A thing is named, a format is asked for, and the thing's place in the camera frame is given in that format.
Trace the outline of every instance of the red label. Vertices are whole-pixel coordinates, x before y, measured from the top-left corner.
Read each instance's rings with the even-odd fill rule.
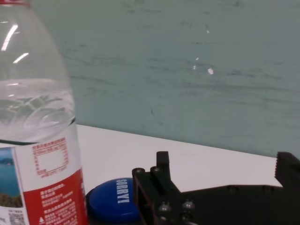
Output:
[[[27,0],[0,0],[0,4],[28,5]]]
[[[61,182],[24,192],[30,225],[88,225],[80,169]]]

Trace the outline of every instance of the bolt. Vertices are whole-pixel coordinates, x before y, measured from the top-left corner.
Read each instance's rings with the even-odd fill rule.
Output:
[[[170,204],[167,202],[167,204],[165,202],[163,202],[160,207],[158,208],[159,211],[161,212],[169,212],[172,210]]]
[[[182,205],[183,208],[185,209],[194,209],[195,208],[195,204],[191,201],[191,200],[186,200],[183,205]]]

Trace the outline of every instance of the white label area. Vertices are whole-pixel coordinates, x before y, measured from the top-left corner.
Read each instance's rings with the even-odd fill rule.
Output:
[[[87,225],[75,124],[44,143],[0,143],[0,225]]]

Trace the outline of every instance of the table surface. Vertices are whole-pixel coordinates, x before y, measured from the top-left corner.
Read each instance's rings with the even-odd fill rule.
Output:
[[[169,151],[172,181],[180,191],[229,184],[280,186],[274,178],[276,159],[78,125],[86,192],[132,169],[149,171],[156,152]]]

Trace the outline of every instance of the wall stain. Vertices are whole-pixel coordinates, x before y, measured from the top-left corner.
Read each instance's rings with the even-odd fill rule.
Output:
[[[161,10],[154,10],[154,9],[142,9],[143,13],[161,13]]]
[[[242,72],[239,70],[234,70],[231,73],[228,73],[228,75],[233,75],[233,76],[237,76],[237,75],[242,75]]]
[[[249,72],[251,73],[260,73],[260,72],[263,72],[263,69],[261,68],[252,68],[249,70]]]
[[[153,112],[153,108],[151,108],[151,115],[155,118],[155,114],[154,114],[154,112]]]
[[[144,29],[150,29],[150,28],[153,28],[153,27],[154,27],[153,25],[146,25],[146,24],[142,25],[142,28],[144,28]]]
[[[263,77],[265,77],[267,79],[273,79],[273,80],[282,80],[283,79],[282,77],[270,75],[270,74],[263,74]]]
[[[283,65],[283,62],[274,62],[275,65],[280,66]]]
[[[127,10],[126,12],[132,14],[132,13],[135,13],[135,10],[130,9],[130,10]]]
[[[72,79],[76,81],[86,81],[86,82],[92,82],[92,83],[99,83],[99,84],[105,84],[105,85],[110,85],[110,86],[116,86],[117,84],[111,81],[107,81],[101,78],[96,78],[96,77],[88,77],[88,76],[70,76]]]
[[[144,4],[145,3],[145,0],[135,0],[134,1],[134,4],[135,5],[142,5],[142,4]]]
[[[123,3],[122,3],[122,6],[123,6],[124,8],[132,8],[132,5],[129,4],[129,3],[127,3],[127,2],[123,2]]]
[[[180,26],[183,26],[183,27],[193,27],[193,23],[192,22],[188,22],[188,21],[186,21],[186,20],[182,20],[181,22],[180,22]]]
[[[87,65],[87,66],[90,65],[90,63],[88,61],[84,61],[84,60],[73,58],[73,57],[66,56],[66,55],[62,55],[62,57],[65,58],[65,59],[68,59],[68,60],[73,60],[73,61],[77,61],[77,62],[83,63],[84,65]]]

